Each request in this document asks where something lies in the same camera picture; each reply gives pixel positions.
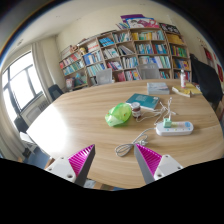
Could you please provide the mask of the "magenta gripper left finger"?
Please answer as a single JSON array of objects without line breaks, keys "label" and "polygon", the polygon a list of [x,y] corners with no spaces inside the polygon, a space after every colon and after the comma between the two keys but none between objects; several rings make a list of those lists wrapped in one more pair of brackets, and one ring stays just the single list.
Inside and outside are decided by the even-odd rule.
[{"label": "magenta gripper left finger", "polygon": [[90,145],[73,155],[57,158],[46,171],[78,186],[85,184],[88,172],[95,156],[95,145]]}]

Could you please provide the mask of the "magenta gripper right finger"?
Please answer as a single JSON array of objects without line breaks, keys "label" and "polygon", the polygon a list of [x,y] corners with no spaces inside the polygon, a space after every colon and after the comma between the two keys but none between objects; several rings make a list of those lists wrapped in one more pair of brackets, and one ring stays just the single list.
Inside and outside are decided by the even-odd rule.
[{"label": "magenta gripper right finger", "polygon": [[139,144],[134,146],[134,154],[146,184],[157,181],[183,168],[170,155],[160,155]]}]

